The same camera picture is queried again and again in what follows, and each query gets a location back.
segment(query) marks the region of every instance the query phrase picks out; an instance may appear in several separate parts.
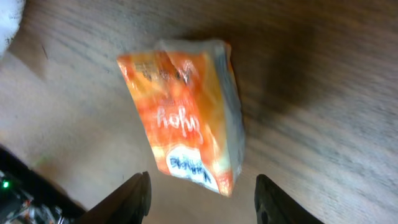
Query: wood grain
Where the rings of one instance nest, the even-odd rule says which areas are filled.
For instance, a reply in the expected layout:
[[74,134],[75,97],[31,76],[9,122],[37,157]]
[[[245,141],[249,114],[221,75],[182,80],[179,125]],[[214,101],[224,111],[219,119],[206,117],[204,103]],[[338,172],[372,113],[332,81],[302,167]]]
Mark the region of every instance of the wood grain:
[[[148,170],[144,223],[255,223],[268,175],[326,223],[398,218],[398,3],[31,0],[0,64],[0,141],[91,208]],[[160,174],[117,55],[221,38],[247,132],[232,198]]]

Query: wooden surface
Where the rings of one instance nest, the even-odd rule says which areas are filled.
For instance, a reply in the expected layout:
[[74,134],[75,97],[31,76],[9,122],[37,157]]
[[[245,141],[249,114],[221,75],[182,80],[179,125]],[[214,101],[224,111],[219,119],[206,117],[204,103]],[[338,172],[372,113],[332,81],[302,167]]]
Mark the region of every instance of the wooden surface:
[[[28,1],[0,64],[0,142],[91,208],[148,170],[144,223],[255,223],[268,175],[326,223],[398,219],[398,3]],[[222,38],[247,132],[232,198],[157,171],[115,58]]]

